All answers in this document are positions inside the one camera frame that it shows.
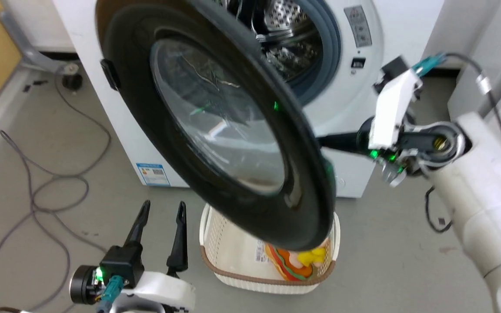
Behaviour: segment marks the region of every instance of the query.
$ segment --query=black cable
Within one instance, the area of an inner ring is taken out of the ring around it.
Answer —
[[[28,220],[29,218],[32,218],[34,220],[34,222],[36,223],[36,225],[40,228],[40,230],[42,230],[42,232],[44,232],[46,234],[46,236],[48,236],[51,240],[53,240],[63,250],[63,252],[65,254],[65,258],[66,258],[66,269],[65,269],[65,272],[64,272],[64,275],[63,275],[63,279],[61,280],[61,283],[59,284],[59,286],[57,287],[57,289],[55,289],[53,291],[53,293],[51,293],[48,297],[46,297],[45,299],[43,299],[42,301],[40,301],[40,303],[38,303],[37,305],[34,305],[34,307],[32,307],[31,309],[28,309],[28,311],[36,311],[37,309],[39,309],[40,307],[43,307],[44,305],[47,305],[50,301],[54,300],[57,297],[57,295],[59,294],[59,292],[63,289],[63,287],[67,283],[67,279],[69,278],[69,271],[70,271],[70,267],[71,267],[71,255],[70,255],[70,252],[68,251],[67,247],[54,234],[52,234],[49,230],[47,230],[42,225],[42,223],[40,223],[40,221],[38,220],[37,214],[45,213],[45,214],[52,215],[57,220],[57,222],[59,222],[59,224],[61,224],[61,226],[63,226],[63,228],[65,230],[67,230],[67,232],[69,234],[71,234],[73,237],[75,237],[77,240],[80,240],[81,242],[83,242],[85,244],[88,244],[89,246],[95,247],[98,250],[102,251],[103,253],[105,253],[107,251],[107,249],[104,248],[103,246],[100,246],[97,243],[94,243],[94,242],[92,242],[90,240],[87,240],[86,238],[83,238],[82,236],[79,236],[78,234],[75,234],[75,232],[73,230],[71,230],[71,228],[69,228],[66,224],[64,224],[64,222],[58,216],[58,214],[61,213],[61,212],[64,212],[66,210],[70,210],[72,208],[75,208],[76,206],[78,206],[78,204],[80,204],[81,202],[83,202],[86,199],[86,197],[88,196],[88,193],[89,193],[89,190],[90,190],[90,186],[89,186],[88,181],[83,177],[83,175],[86,174],[86,173],[88,173],[90,170],[92,170],[94,168],[94,166],[96,166],[97,164],[99,164],[99,162],[103,159],[103,157],[105,156],[105,154],[107,153],[107,151],[109,150],[110,145],[111,145],[111,134],[106,129],[106,127],[103,126],[102,123],[100,123],[99,121],[96,121],[94,118],[90,117],[86,113],[84,113],[84,112],[80,111],[79,109],[76,109],[75,107],[73,107],[69,103],[69,101],[66,99],[66,97],[64,97],[63,93],[61,93],[61,90],[59,89],[58,84],[57,84],[57,80],[58,80],[58,75],[55,75],[54,80],[53,80],[53,84],[55,86],[55,89],[56,89],[57,93],[59,94],[59,96],[63,100],[63,102],[70,109],[72,109],[76,113],[79,113],[80,115],[82,115],[86,119],[92,121],[92,123],[96,124],[106,134],[106,136],[107,136],[107,143],[106,143],[106,146],[103,149],[103,151],[98,155],[98,157],[92,163],[90,163],[89,166],[87,166],[84,170],[82,170],[81,172],[76,173],[76,174],[59,174],[59,173],[56,173],[56,172],[52,172],[52,171],[50,171],[48,169],[45,169],[44,167],[40,166],[38,163],[34,162],[32,159],[28,158],[20,150],[20,148],[13,141],[13,139],[11,139],[11,137],[5,131],[0,130],[1,136],[10,145],[10,147],[13,148],[14,151],[16,151],[16,153],[20,157],[20,160],[22,161],[22,165],[24,166],[24,169],[26,170],[26,176],[27,176],[27,182],[28,182],[28,197],[30,199],[30,212],[28,214],[26,214],[25,216],[23,216],[4,235],[3,239],[0,241],[0,250],[3,247],[3,245],[6,243],[6,241],[9,239],[9,237],[18,228],[20,228],[20,226],[22,226],[22,224],[26,220]],[[34,187],[32,186],[32,173],[30,172],[29,164],[32,165],[32,166],[35,166],[36,168],[42,170],[43,172],[46,172],[47,174],[50,174],[52,176],[52,178],[50,178],[50,180],[48,180],[47,182],[45,182],[42,185],[40,185],[38,188],[34,189]],[[76,200],[75,202],[73,202],[72,204],[68,204],[67,206],[62,206],[60,208],[45,208],[43,206],[39,206],[36,203],[36,195],[41,190],[43,190],[44,188],[46,188],[47,186],[51,185],[52,183],[58,182],[60,180],[80,180],[81,182],[83,182],[85,184],[86,190],[85,190],[84,194],[82,194],[82,196],[80,197],[79,200]],[[72,309],[73,306],[74,305],[70,305],[62,313],[67,313],[68,311],[70,311]]]
[[[481,77],[486,78],[486,75],[484,74],[482,66],[479,63],[477,63],[477,61],[471,59],[469,56],[461,54],[461,53],[457,53],[457,52],[447,52],[447,53],[444,53],[444,56],[446,58],[447,57],[455,57],[456,59],[462,60],[463,62],[473,66],[475,71],[477,71],[477,73],[479,75],[481,75]],[[501,116],[500,116],[500,113],[498,111],[498,102],[496,101],[496,97],[492,93],[492,90],[489,90],[486,93],[486,95],[487,95],[488,101],[491,105],[491,108],[494,111],[494,114],[496,115],[496,119],[498,121],[498,126],[500,127],[500,131],[501,131]]]
[[[434,230],[435,232],[437,232],[438,234],[441,234],[441,233],[445,233],[447,232],[451,226],[452,226],[452,223],[453,221],[451,220],[446,226],[444,226],[444,228],[442,229],[438,229],[436,228],[436,226],[434,226],[432,220],[430,219],[430,210],[429,210],[429,202],[430,202],[430,194],[431,192],[434,191],[434,187],[430,187],[430,189],[426,192],[425,194],[425,214],[426,214],[426,222],[428,222],[430,228],[432,228],[432,230]]]

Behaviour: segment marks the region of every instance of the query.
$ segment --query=washing machine door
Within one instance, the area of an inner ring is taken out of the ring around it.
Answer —
[[[99,0],[110,87],[204,200],[288,250],[318,246],[334,173],[248,28],[212,0]]]

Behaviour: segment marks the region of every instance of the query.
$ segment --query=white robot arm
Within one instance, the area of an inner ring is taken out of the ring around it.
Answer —
[[[403,141],[400,142],[399,137],[404,135],[403,131],[426,129],[411,125],[405,119],[406,108],[410,100],[415,99],[415,91],[421,85],[415,74],[426,71],[426,68],[419,69],[418,65],[415,68],[400,75],[394,74],[397,77],[381,89],[368,148],[396,153],[398,163],[418,168],[433,184],[448,208],[452,228],[465,254],[487,283],[495,312],[501,313],[501,141],[479,115],[468,113],[459,117],[457,124],[437,123],[440,129],[435,129],[435,124],[428,125],[434,133],[441,131],[443,136],[441,140],[433,139],[436,149],[432,152],[400,149]],[[482,73],[477,83],[483,94],[490,92],[488,79]],[[435,158],[443,154],[438,150],[451,153],[446,158]],[[385,167],[390,163],[384,158],[380,162]],[[390,183],[400,181],[398,176],[390,178],[394,178],[388,179]]]
[[[188,268],[185,203],[179,204],[177,232],[167,258],[167,273],[145,271],[142,264],[140,240],[149,211],[147,200],[123,246],[111,247],[100,266],[83,265],[75,271],[69,285],[74,303],[96,305],[97,313],[193,311],[195,289],[177,275]]]

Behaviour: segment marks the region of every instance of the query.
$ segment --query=teal connector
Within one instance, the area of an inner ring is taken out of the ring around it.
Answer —
[[[435,56],[426,57],[423,61],[420,61],[411,68],[418,77],[423,77],[426,73],[430,72],[431,69],[444,63],[445,59],[446,56],[443,53],[438,53]]]
[[[106,289],[96,307],[96,313],[109,313],[113,301],[117,299],[121,290],[123,290],[123,278],[119,275],[112,276],[107,282]]]

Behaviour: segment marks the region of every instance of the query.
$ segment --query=white plastic basket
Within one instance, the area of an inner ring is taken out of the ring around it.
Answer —
[[[340,220],[334,213],[327,257],[315,277],[286,281],[264,254],[264,244],[229,222],[206,204],[200,218],[200,253],[221,282],[261,293],[299,295],[309,293],[334,270],[340,249]]]

